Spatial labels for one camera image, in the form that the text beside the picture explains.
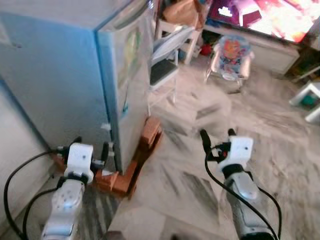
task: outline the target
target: electrical wire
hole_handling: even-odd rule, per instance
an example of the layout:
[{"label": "electrical wire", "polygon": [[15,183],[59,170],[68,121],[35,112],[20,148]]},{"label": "electrical wire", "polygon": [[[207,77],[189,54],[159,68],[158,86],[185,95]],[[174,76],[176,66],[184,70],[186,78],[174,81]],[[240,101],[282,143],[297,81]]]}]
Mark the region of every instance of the electrical wire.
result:
[{"label": "electrical wire", "polygon": [[281,238],[281,231],[282,231],[282,211],[281,211],[281,207],[278,203],[278,201],[274,198],[274,196],[272,196],[270,193],[268,193],[266,190],[263,190],[261,187],[258,187],[259,190],[264,193],[267,197],[269,197],[274,205],[276,206],[276,209],[278,211],[278,218],[279,218],[279,228],[278,228],[278,238]]},{"label": "electrical wire", "polygon": [[55,192],[58,189],[58,187],[49,189],[49,190],[45,190],[42,192],[39,192],[37,195],[35,195],[31,201],[29,202],[29,204],[27,205],[26,209],[25,209],[25,213],[24,213],[24,217],[23,217],[23,224],[22,224],[22,232],[24,234],[24,237],[26,240],[28,240],[28,233],[27,233],[27,222],[28,222],[28,216],[29,216],[29,212],[32,208],[32,205],[35,203],[35,201],[40,198],[43,195]]},{"label": "electrical wire", "polygon": [[274,237],[274,240],[279,240],[275,230],[272,228],[272,226],[270,225],[270,223],[268,222],[268,220],[254,207],[252,206],[249,202],[247,202],[243,197],[241,197],[240,195],[238,195],[236,192],[234,192],[232,189],[230,189],[228,186],[224,185],[222,182],[220,182],[217,178],[215,178],[215,176],[213,176],[213,174],[211,173],[209,167],[208,167],[208,158],[210,156],[211,151],[214,149],[215,147],[212,147],[210,149],[210,151],[208,151],[205,155],[205,159],[204,159],[204,166],[205,166],[205,170],[208,173],[208,175],[210,176],[210,178],[212,178],[213,181],[215,181],[215,183],[217,183],[220,187],[222,187],[224,190],[226,190],[229,194],[231,194],[232,196],[234,196],[236,199],[238,199],[239,201],[241,201],[244,205],[246,205],[249,209],[251,209],[266,225],[267,227],[270,229],[270,231],[272,232],[272,235]]},{"label": "electrical wire", "polygon": [[30,158],[28,161],[24,162],[23,164],[21,164],[18,168],[16,168],[8,177],[8,179],[6,180],[6,183],[4,185],[4,190],[3,190],[3,204],[4,204],[4,211],[5,211],[5,215],[6,218],[9,222],[10,227],[13,229],[13,231],[17,234],[17,236],[21,239],[21,240],[26,240],[26,237],[24,235],[24,233],[19,229],[19,227],[17,226],[17,224],[15,223],[11,213],[10,213],[10,209],[9,209],[9,203],[8,203],[8,190],[9,190],[9,184],[10,181],[12,180],[12,178],[15,176],[15,174],[20,171],[24,166],[28,165],[29,163],[31,163],[33,160],[38,159],[44,155],[47,154],[52,154],[52,153],[56,153],[57,151],[55,150],[49,150],[49,151],[45,151],[43,153],[40,153],[32,158]]}]

